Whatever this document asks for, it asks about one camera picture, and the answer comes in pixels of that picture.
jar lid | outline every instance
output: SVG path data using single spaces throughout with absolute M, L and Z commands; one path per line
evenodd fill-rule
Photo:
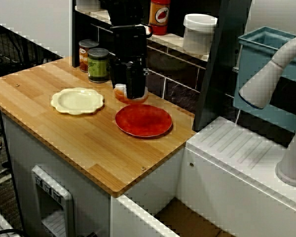
M 105 48 L 92 48 L 88 51 L 88 55 L 96 58 L 102 58 L 109 54 L 110 52 Z
M 94 47 L 97 47 L 98 45 L 99 45 L 98 42 L 95 42 L 94 40 L 91 40 L 91 39 L 84 39 L 79 42 L 79 46 L 85 47 L 85 48 L 94 48 Z
M 217 24 L 217 18 L 205 14 L 188 14 L 184 17 L 183 25 L 190 30 L 213 33 Z

gray faucet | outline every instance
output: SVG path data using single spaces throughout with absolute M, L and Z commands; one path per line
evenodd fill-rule
M 250 106 L 263 109 L 270 101 L 286 66 L 296 57 L 296 38 L 283 45 L 259 72 L 240 89 L 240 97 Z M 296 186 L 296 134 L 275 168 L 285 183 Z

cream plate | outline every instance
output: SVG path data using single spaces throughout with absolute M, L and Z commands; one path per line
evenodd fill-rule
M 50 104 L 61 113 L 89 114 L 104 105 L 103 95 L 82 87 L 64 89 L 53 95 Z

red plate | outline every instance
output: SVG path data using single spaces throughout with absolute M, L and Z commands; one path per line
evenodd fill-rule
M 129 105 L 115 116 L 117 126 L 138 137 L 158 136 L 172 125 L 171 116 L 163 109 L 151 105 Z

jar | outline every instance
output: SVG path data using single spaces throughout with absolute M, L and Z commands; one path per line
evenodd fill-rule
M 163 36 L 167 34 L 170 0 L 151 0 L 149 25 L 153 34 Z
M 188 14 L 184 18 L 183 49 L 189 53 L 206 55 L 211 50 L 217 18 L 204 14 Z
M 109 80 L 109 51 L 104 48 L 92 48 L 88 51 L 88 76 L 95 83 Z
M 88 72 L 88 51 L 91 48 L 95 48 L 99 45 L 91 39 L 84 39 L 79 42 L 79 62 L 80 70 L 87 73 Z

